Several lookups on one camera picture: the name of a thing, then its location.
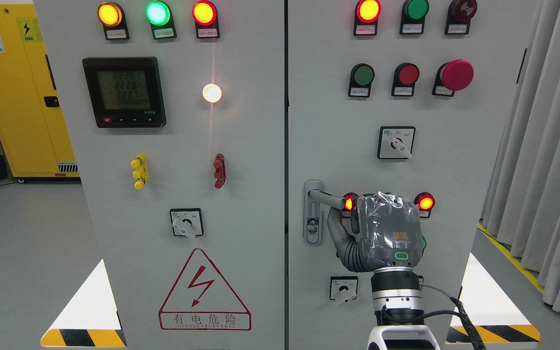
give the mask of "lcd display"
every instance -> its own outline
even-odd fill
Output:
[[[99,70],[96,77],[104,109],[151,109],[144,71]]]

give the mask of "green push button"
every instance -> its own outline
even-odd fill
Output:
[[[429,12],[427,0],[407,0],[403,5],[403,13],[409,20],[422,20]]]
[[[409,255],[406,252],[396,252],[395,258],[398,261],[406,261],[407,259],[409,259]]]
[[[375,72],[370,66],[362,66],[356,69],[355,73],[353,74],[353,79],[355,82],[361,86],[367,86],[373,82],[375,78]]]

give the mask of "green led ring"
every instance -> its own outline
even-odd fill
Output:
[[[151,1],[146,5],[146,18],[153,26],[165,26],[170,21],[170,8],[162,1]]]

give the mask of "yellow black hazard stripe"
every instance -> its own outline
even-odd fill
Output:
[[[531,324],[509,326],[475,326],[484,343],[538,343],[542,341],[537,328]],[[451,326],[447,343],[470,343],[463,326]]]
[[[124,348],[126,341],[122,330],[48,330],[40,345]]]

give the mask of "yellow terminal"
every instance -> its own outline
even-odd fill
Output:
[[[144,185],[146,184],[146,182],[144,180],[138,180],[133,187],[135,189],[142,189],[144,187]]]
[[[144,162],[142,161],[142,158],[135,157],[133,159],[133,161],[131,161],[131,168],[133,168],[133,169],[138,168],[139,166],[142,166],[142,164],[144,164]]]
[[[135,169],[133,171],[133,178],[137,180],[133,185],[135,189],[142,189],[148,182],[148,167],[146,164],[145,155],[137,155],[137,157],[133,158],[129,163],[131,168]]]

